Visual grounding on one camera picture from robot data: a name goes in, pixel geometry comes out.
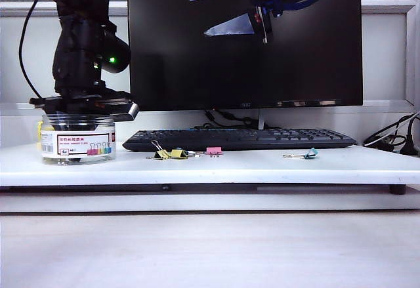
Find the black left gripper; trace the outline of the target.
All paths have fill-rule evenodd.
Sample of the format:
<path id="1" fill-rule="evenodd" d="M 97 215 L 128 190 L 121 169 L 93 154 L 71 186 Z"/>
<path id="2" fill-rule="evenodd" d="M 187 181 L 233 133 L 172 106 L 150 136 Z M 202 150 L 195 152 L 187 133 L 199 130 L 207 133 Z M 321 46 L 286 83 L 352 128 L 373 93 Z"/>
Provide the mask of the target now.
<path id="1" fill-rule="evenodd" d="M 47 98 L 30 98 L 29 103 L 41 108 L 46 114 L 81 114 L 105 115 L 104 100 L 110 89 L 103 86 L 66 87 L 60 90 L 60 95 Z M 110 116 L 81 116 L 79 120 L 73 116 L 49 116 L 49 122 L 54 131 L 97 130 L 99 127 L 110 126 Z"/>

